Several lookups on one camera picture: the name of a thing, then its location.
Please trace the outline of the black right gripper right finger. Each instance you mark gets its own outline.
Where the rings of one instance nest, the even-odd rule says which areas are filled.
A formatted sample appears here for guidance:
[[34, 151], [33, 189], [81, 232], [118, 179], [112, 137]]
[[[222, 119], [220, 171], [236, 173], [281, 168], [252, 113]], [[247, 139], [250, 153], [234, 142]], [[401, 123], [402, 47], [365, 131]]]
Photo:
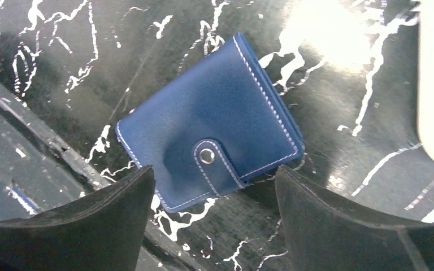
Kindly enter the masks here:
[[434, 224], [363, 206], [286, 165], [275, 191], [293, 270], [434, 270]]

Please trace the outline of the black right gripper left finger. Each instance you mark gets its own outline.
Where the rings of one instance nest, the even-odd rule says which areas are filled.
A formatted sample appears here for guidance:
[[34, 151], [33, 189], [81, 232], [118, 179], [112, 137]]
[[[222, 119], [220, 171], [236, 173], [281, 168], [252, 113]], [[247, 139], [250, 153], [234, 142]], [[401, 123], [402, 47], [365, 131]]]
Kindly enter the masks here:
[[60, 207], [0, 221], [0, 270], [135, 270], [154, 188], [147, 165]]

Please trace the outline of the blue leather card holder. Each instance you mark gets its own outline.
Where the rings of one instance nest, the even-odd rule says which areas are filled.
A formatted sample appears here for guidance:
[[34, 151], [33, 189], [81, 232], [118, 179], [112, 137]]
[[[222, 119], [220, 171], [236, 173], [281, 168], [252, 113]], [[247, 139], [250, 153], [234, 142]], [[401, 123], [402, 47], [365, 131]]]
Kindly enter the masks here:
[[169, 213], [246, 188], [303, 154], [302, 134], [242, 33], [179, 75], [115, 127], [151, 165]]

